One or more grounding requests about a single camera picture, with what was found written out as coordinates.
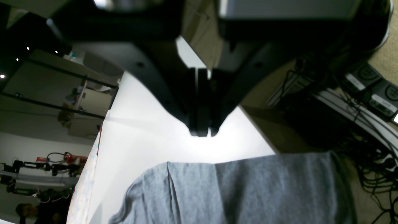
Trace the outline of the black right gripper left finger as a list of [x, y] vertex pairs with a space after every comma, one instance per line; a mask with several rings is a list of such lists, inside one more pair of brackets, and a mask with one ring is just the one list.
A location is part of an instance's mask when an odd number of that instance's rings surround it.
[[192, 136], [205, 137], [208, 113], [199, 115], [198, 84], [205, 69], [188, 68], [178, 54], [183, 0], [70, 0], [47, 25], [139, 80]]

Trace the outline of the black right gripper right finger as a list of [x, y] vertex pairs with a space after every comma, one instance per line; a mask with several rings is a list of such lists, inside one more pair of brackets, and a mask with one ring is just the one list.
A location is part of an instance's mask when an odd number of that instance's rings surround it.
[[212, 69], [216, 96], [210, 133], [272, 72], [308, 53], [374, 52], [388, 31], [389, 0], [217, 0], [223, 39]]

